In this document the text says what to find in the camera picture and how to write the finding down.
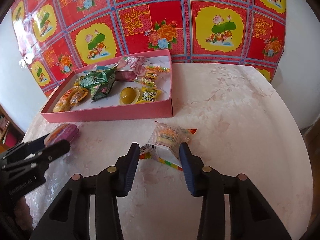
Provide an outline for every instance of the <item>white wall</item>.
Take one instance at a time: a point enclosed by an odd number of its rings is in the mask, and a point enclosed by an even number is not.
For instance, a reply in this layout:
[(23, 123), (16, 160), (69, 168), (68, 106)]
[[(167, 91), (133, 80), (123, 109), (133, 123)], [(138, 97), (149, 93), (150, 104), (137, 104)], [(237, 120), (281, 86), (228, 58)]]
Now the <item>white wall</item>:
[(320, 113), (320, 22), (305, 0), (287, 0), (284, 54), (271, 82), (300, 129)]
[(13, 31), (11, 13), (0, 24), (0, 104), (24, 132), (46, 102), (46, 96), (22, 59)]

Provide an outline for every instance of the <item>green snack package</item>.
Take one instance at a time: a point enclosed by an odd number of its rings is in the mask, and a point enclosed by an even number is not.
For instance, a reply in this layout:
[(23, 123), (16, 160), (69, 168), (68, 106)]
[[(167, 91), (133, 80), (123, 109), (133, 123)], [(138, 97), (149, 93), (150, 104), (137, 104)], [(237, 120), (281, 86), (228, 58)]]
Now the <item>green snack package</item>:
[(91, 85), (91, 100), (106, 97), (116, 79), (116, 67), (106, 69), (96, 76)]
[(91, 70), (89, 74), (85, 75), (84, 78), (79, 82), (82, 88), (90, 89), (93, 79), (98, 76), (100, 72)]

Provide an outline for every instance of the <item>floral table pattern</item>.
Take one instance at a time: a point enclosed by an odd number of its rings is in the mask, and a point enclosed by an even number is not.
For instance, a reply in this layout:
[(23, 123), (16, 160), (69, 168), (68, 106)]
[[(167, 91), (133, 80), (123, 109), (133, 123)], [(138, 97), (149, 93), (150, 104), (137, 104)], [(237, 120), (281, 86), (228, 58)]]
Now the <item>floral table pattern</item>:
[(251, 65), (272, 80), (286, 0), (16, 0), (20, 53), (49, 95), (76, 68), (169, 49), (172, 62)]

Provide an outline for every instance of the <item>white table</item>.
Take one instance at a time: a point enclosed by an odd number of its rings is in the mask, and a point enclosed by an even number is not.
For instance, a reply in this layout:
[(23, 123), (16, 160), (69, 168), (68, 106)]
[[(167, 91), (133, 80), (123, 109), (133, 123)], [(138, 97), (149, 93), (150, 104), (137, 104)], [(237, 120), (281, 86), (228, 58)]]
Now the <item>white table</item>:
[[(172, 75), (174, 117), (156, 120), (198, 128), (189, 142), (192, 153), (221, 174), (247, 174), (292, 239), (299, 239), (311, 214), (311, 167), (298, 127), (277, 92), (248, 66), (173, 64)], [(132, 142), (142, 146), (148, 141), (154, 121), (77, 123), (80, 136), (70, 154), (53, 162), (46, 184), (26, 197), (34, 226), (74, 173), (90, 176), (115, 164)], [(39, 138), (58, 125), (38, 114), (24, 140)], [(141, 160), (131, 192), (118, 198), (124, 239), (195, 240), (201, 204), (202, 198), (188, 192), (182, 172)]]

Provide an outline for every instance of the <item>hand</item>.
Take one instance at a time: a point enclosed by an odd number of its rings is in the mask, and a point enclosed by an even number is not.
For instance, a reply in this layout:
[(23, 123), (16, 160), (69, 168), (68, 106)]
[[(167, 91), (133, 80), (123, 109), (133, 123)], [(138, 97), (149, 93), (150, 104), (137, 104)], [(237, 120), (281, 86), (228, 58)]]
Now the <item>hand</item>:
[(27, 205), (26, 198), (22, 197), (17, 201), (15, 208), (13, 209), (16, 216), (16, 223), (23, 231), (33, 230), (32, 217), (30, 215), (30, 208)]

